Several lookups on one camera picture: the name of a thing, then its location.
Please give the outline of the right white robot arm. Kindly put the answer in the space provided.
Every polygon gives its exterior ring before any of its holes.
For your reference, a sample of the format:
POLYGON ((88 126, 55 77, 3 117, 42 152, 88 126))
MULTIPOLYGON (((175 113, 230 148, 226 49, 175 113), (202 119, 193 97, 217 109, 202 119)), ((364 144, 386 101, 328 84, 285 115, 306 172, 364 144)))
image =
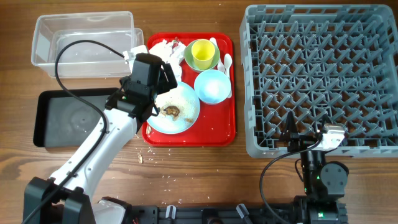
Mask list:
POLYGON ((322 130, 314 135, 298 132, 293 112, 288 112, 285 128, 279 137, 287 142, 290 154, 299 154, 305 195, 296 196, 289 209, 291 223, 342 223, 338 199, 344 197, 348 168, 341 162, 326 160, 337 149, 345 130, 331 124, 324 115, 322 130))

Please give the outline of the large white napkin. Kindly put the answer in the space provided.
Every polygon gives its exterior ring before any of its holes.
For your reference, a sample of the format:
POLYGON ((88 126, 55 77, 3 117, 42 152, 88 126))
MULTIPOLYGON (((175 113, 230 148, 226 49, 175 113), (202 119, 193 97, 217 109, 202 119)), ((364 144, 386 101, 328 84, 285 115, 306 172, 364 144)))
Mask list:
POLYGON ((149 49, 149 53, 160 57, 165 63, 171 64, 172 70, 178 82, 182 81, 182 68, 180 66, 184 59, 186 45, 181 43, 177 50, 172 50, 172 41, 167 42, 165 39, 155 44, 149 49))

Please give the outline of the light blue bowl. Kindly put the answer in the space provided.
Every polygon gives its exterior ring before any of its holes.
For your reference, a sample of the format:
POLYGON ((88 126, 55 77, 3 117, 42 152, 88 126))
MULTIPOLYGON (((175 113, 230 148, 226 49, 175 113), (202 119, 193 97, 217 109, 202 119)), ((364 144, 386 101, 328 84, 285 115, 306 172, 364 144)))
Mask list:
POLYGON ((205 70, 194 81, 199 99, 208 105, 217 105, 227 99, 232 91, 230 79, 219 70, 205 70))

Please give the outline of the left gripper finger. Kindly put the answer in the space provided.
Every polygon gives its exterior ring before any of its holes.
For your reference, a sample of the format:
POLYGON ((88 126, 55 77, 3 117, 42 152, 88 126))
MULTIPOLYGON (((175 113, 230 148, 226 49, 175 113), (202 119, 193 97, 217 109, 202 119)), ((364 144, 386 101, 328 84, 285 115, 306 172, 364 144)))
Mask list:
POLYGON ((177 87, 177 80, 171 64, 162 62, 160 75, 160 90, 171 90, 177 87))
POLYGON ((160 82, 158 85, 155 87, 155 93, 154 93, 154 101, 156 98, 163 94, 169 92, 171 89, 174 88, 174 82, 160 82))

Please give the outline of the green bowl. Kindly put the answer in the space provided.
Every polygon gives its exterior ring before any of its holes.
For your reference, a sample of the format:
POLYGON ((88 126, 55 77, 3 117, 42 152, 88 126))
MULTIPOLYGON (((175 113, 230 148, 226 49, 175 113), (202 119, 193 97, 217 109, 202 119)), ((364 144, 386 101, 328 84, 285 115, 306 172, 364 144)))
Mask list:
MULTIPOLYGON (((191 52, 191 50, 192 50, 192 45, 195 43, 195 41, 196 41, 196 40, 194 40, 193 42, 191 42, 191 43, 187 46, 187 48, 185 49, 184 59, 185 59, 186 63, 188 64, 188 66, 189 66, 193 71, 195 71, 195 72, 197 72, 197 73, 201 73, 201 72, 203 72, 203 71, 205 71, 205 70, 200 70, 200 69, 198 69, 198 68, 196 67, 196 65, 194 64, 194 60, 193 60, 193 56, 192 56, 192 52, 191 52)), ((216 64, 217 64, 217 61, 216 61, 216 52, 215 52, 215 55, 214 55, 214 57, 213 57, 213 61, 212 61, 211 65, 210 65, 210 67, 209 67, 208 69, 206 69, 206 70, 210 70, 210 69, 215 68, 215 67, 216 67, 216 64)))

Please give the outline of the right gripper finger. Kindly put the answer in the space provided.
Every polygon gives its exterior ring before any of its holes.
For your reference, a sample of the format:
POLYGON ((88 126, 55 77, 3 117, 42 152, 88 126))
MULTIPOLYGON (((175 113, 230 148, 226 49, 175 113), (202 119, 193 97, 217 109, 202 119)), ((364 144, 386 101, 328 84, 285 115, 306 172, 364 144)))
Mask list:
POLYGON ((294 120, 294 114, 292 111, 287 113, 285 120, 285 128, 281 132, 280 139, 298 139, 299 133, 297 131, 297 126, 294 120))
POLYGON ((324 114, 321 118, 321 128, 323 128, 326 124, 331 124, 332 121, 330 120, 329 116, 324 114))

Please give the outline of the red snack wrapper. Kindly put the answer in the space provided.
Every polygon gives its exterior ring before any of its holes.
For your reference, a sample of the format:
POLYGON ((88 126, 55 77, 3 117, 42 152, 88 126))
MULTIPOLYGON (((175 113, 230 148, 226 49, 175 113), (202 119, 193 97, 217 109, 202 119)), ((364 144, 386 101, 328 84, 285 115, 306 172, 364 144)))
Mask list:
POLYGON ((180 40, 178 37, 176 37, 173 41, 172 41, 172 50, 177 50, 179 48, 180 45, 180 40))

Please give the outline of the yellow cup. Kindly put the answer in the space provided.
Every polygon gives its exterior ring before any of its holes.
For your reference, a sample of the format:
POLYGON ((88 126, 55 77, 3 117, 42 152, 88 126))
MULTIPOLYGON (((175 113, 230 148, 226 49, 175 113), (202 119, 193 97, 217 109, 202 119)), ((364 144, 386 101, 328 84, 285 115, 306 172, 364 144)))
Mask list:
POLYGON ((191 52, 196 67, 200 70, 206 70, 213 61, 216 49, 210 40, 198 39, 192 45, 191 52))

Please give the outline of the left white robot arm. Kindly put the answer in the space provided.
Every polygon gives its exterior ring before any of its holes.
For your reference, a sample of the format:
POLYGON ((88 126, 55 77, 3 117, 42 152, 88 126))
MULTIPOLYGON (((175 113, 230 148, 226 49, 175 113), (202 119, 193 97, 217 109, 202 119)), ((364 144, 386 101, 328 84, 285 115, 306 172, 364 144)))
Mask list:
POLYGON ((24 223, 132 223, 132 206, 93 194, 119 151, 151 116, 159 114, 155 99, 177 87, 170 64, 139 53, 132 73, 106 100, 98 124, 78 150, 47 180, 33 178, 24 194, 24 223))

